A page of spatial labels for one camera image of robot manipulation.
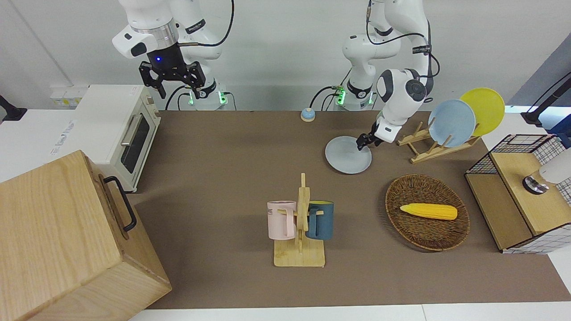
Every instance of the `woven basket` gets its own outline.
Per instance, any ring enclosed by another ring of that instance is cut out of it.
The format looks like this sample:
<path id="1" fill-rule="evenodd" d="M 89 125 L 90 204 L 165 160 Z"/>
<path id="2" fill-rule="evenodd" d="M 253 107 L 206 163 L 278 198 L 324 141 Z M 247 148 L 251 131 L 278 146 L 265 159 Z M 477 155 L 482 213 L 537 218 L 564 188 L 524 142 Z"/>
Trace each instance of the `woven basket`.
<path id="1" fill-rule="evenodd" d="M 458 209 L 455 220 L 429 219 L 400 210 L 410 203 L 434 203 Z M 432 251 L 455 248 L 468 236 L 470 219 L 462 200 L 438 179 L 419 175 L 405 175 L 389 186 L 385 197 L 387 215 L 396 231 L 412 244 Z"/>

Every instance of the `yellow plate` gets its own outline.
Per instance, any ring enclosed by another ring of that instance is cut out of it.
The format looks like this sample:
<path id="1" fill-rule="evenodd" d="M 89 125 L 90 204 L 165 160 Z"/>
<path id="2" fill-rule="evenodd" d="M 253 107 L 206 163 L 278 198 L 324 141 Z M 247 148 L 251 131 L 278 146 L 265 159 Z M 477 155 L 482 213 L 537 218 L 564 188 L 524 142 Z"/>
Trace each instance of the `yellow plate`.
<path id="1" fill-rule="evenodd" d="M 473 136 L 482 136 L 496 129 L 504 119 L 504 99 L 490 88 L 475 88 L 460 97 L 470 105 L 479 124 Z"/>

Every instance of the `brown tablecloth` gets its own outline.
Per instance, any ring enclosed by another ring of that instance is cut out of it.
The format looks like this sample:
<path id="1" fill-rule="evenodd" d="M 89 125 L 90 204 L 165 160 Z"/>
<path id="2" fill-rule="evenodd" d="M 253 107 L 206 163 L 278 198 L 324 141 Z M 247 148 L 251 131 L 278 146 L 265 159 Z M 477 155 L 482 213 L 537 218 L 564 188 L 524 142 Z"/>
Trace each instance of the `brown tablecloth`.
<path id="1" fill-rule="evenodd" d="M 416 165 L 408 147 L 374 148 L 368 170 L 336 172 L 324 149 L 334 137 L 368 132 L 376 112 L 162 113 L 142 174 L 129 195 L 172 282 L 151 308 L 305 307 L 369 304 L 565 301 L 547 256 L 501 254 L 464 179 L 485 153 L 474 147 Z M 428 113 L 417 113 L 401 134 Z M 416 143 L 425 150 L 429 143 Z M 324 268 L 272 264 L 266 202 L 297 198 L 307 173 L 312 199 L 335 203 Z M 459 247 L 412 249 L 379 214 L 396 178 L 438 178 L 466 204 L 471 231 Z"/>

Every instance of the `box handle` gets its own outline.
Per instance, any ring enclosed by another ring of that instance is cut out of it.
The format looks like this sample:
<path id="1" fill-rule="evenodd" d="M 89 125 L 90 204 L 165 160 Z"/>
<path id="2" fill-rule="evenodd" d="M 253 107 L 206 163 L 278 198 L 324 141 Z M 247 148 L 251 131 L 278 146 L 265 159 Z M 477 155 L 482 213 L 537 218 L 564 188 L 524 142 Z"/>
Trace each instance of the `box handle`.
<path id="1" fill-rule="evenodd" d="M 135 225 L 137 225 L 137 217 L 135 216 L 135 212 L 133 212 L 131 203 L 129 203 L 129 200 L 127 199 L 127 194 L 125 194 L 125 190 L 123 189 L 123 186 L 121 186 L 121 182 L 119 181 L 119 179 L 115 176 L 109 176 L 103 178 L 103 183 L 107 184 L 111 182 L 117 183 L 117 187 L 119 187 L 119 192 L 121 193 L 121 197 L 123 198 L 125 206 L 127 206 L 127 211 L 129 211 L 129 215 L 131 216 L 131 223 L 127 224 L 127 226 L 123 228 L 123 231 L 129 232 L 135 227 Z"/>

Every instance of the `oven window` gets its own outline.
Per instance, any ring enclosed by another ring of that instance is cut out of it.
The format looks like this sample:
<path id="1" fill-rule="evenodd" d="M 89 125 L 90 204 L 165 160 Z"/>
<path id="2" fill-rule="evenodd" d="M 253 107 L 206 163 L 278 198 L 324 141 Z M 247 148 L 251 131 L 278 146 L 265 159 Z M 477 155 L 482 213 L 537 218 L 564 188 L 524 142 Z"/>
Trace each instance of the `oven window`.
<path id="1" fill-rule="evenodd" d="M 123 163 L 125 168 L 131 174 L 133 174 L 141 151 L 143 151 L 143 145 L 147 139 L 149 129 L 150 126 L 148 125 L 147 120 L 143 117 L 141 119 L 141 123 L 139 124 L 139 128 L 137 128 L 137 132 L 131 146 L 126 146 L 125 150 L 123 151 L 123 155 L 121 156 L 121 163 Z"/>

